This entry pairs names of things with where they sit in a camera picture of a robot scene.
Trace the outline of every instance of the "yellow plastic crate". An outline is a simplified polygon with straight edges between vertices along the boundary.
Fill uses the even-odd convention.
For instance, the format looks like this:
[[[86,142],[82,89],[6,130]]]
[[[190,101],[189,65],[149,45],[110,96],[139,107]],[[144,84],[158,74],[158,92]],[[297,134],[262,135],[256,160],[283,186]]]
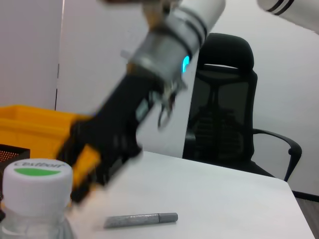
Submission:
[[[69,135],[76,114],[27,106],[0,108],[0,144],[30,149],[31,158],[54,159]],[[73,182],[77,185],[99,162],[99,155],[86,147],[74,167]]]

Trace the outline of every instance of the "plastic water bottle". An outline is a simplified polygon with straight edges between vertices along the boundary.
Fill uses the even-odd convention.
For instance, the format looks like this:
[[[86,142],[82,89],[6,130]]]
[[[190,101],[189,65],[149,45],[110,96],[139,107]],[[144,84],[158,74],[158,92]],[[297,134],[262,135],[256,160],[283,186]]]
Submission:
[[[64,217],[72,190],[72,168],[61,161],[25,159],[3,174],[5,219],[1,239],[73,239]]]

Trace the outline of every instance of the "blue led light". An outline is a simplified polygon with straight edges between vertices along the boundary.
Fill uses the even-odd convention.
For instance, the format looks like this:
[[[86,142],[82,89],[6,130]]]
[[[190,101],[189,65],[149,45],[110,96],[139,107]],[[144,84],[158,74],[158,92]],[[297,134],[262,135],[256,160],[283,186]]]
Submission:
[[[186,72],[186,68],[189,65],[189,56],[186,56],[183,60],[183,65],[181,66],[182,73]]]

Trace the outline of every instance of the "white bottle cap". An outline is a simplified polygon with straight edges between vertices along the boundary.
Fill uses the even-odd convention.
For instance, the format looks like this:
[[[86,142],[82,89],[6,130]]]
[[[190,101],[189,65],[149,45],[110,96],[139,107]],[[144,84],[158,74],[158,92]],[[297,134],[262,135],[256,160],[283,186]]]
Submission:
[[[22,216],[47,216],[63,211],[70,201],[72,168],[61,161],[24,159],[3,173],[6,208]]]

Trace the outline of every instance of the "gray floor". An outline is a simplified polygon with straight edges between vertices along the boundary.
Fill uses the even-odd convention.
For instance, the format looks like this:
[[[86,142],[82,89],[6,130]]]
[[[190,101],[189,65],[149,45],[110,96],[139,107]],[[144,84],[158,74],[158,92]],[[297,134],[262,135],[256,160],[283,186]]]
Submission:
[[[309,227],[316,239],[319,239],[319,203],[297,198]]]

